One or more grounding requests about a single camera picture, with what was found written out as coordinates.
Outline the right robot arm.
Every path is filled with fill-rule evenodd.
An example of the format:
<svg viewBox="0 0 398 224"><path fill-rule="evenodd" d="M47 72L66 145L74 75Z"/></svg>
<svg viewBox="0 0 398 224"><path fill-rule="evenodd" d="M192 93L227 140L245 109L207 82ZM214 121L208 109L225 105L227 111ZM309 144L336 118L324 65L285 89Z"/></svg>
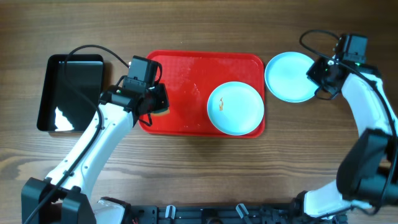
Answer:
<svg viewBox="0 0 398 224"><path fill-rule="evenodd" d="M307 72L321 90L341 93L349 103L359 139L338 168L336 179L305 192L300 211L313 221L352 208L397 205L397 117L384 94L377 67L331 64L318 59Z"/></svg>

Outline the green and orange sponge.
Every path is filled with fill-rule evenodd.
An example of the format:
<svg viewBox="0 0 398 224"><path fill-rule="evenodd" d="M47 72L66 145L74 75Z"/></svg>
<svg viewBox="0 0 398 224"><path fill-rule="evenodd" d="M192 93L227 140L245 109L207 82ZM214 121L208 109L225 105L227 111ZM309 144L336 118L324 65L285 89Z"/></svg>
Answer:
<svg viewBox="0 0 398 224"><path fill-rule="evenodd" d="M167 109L164 109L164 110L159 110L159 111L152 112L151 115L152 116L164 116L164 115L167 115L169 113L170 113L170 110L167 108Z"/></svg>

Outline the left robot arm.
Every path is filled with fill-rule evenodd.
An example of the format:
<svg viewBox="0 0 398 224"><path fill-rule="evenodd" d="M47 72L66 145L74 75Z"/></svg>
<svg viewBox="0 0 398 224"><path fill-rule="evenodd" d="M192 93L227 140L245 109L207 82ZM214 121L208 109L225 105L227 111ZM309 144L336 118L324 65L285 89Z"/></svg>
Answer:
<svg viewBox="0 0 398 224"><path fill-rule="evenodd" d="M129 223L130 204L103 197L92 205L93 187L110 155L139 118L168 107L163 83L149 88L110 86L63 162L44 180L30 178L23 186L23 223Z"/></svg>

